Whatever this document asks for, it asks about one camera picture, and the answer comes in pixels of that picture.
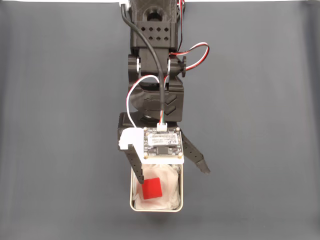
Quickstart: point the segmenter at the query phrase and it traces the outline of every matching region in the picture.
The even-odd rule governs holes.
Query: white connector
[[[121,7],[122,4],[125,4],[125,10],[128,11],[130,9],[130,1],[129,0],[119,0],[119,5]]]
[[[166,132],[168,130],[168,123],[157,123],[156,131],[157,132]]]

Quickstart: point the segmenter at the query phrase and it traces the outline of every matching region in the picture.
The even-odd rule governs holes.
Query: white wire
[[[128,117],[129,117],[129,119],[130,119],[130,122],[132,123],[132,125],[133,125],[135,128],[136,128],[137,126],[136,126],[136,124],[134,123],[134,121],[132,120],[131,115],[130,115],[130,112],[129,112],[129,99],[130,99],[131,93],[134,91],[134,89],[136,88],[136,86],[137,86],[141,81],[143,81],[143,80],[145,80],[145,79],[147,79],[147,78],[154,78],[158,83],[160,83],[159,78],[157,78],[155,75],[146,75],[146,76],[143,76],[143,77],[141,77],[138,81],[136,81],[136,82],[132,85],[130,91],[128,92],[128,95],[126,96],[126,113],[128,114]]]

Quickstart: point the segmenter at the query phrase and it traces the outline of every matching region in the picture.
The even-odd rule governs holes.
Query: red cube
[[[143,199],[154,199],[162,197],[160,178],[151,178],[144,180],[142,184]]]

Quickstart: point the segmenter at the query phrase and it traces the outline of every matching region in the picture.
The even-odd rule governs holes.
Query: gray backdrop
[[[315,22],[302,2],[190,3],[179,213],[136,213],[117,148],[130,30],[113,4],[0,3],[0,239],[318,240]],[[202,50],[188,55],[199,59]]]

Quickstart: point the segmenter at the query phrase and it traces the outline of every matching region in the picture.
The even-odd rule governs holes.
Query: red and white wire
[[[208,43],[199,42],[196,45],[194,45],[193,47],[191,47],[188,51],[170,52],[170,55],[176,55],[176,56],[186,55],[186,54],[190,53],[193,49],[196,49],[196,48],[199,48],[199,47],[202,47],[202,46],[206,47],[204,55],[200,58],[199,61],[197,61],[196,63],[186,67],[186,71],[189,71],[189,70],[194,69],[195,67],[199,66],[207,58],[207,56],[209,54],[209,51],[210,51],[210,47],[209,47]]]
[[[158,82],[158,84],[160,83],[159,78],[157,78],[155,75],[145,75],[145,76],[141,77],[140,79],[138,79],[138,80],[132,85],[131,89],[130,89],[129,92],[128,92],[128,95],[126,96],[126,113],[128,114],[129,120],[130,120],[130,122],[132,123],[132,125],[133,125],[135,128],[136,128],[137,126],[136,126],[136,124],[134,123],[134,121],[132,120],[131,115],[130,115],[130,111],[129,111],[129,99],[130,99],[131,93],[134,91],[134,89],[136,88],[136,86],[138,86],[138,84],[139,84],[141,81],[143,81],[143,80],[145,80],[145,79],[147,79],[147,78],[154,78],[154,79]]]

